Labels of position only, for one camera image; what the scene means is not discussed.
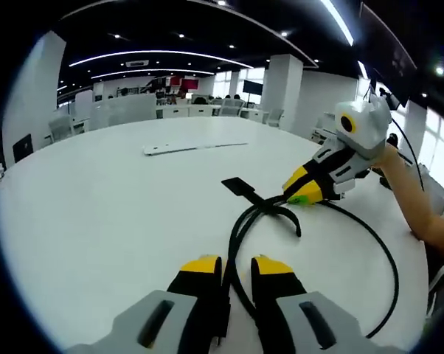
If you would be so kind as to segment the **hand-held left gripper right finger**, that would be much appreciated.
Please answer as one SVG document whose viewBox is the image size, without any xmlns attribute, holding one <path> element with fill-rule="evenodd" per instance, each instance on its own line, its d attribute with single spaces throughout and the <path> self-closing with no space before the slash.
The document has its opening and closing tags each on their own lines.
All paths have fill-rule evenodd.
<svg viewBox="0 0 444 354">
<path fill-rule="evenodd" d="M 264 353 L 400 353 L 363 336 L 356 317 L 318 291 L 308 292 L 285 263 L 251 262 L 255 324 Z"/>
</svg>

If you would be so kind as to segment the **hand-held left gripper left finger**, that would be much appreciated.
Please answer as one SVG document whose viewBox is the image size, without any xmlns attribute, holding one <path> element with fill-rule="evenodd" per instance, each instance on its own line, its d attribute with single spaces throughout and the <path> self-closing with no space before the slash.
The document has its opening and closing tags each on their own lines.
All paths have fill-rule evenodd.
<svg viewBox="0 0 444 354">
<path fill-rule="evenodd" d="M 181 267 L 167 290 L 155 290 L 115 317 L 109 334 L 67 353 L 208 353 L 226 336 L 229 293 L 217 255 Z"/>
</svg>

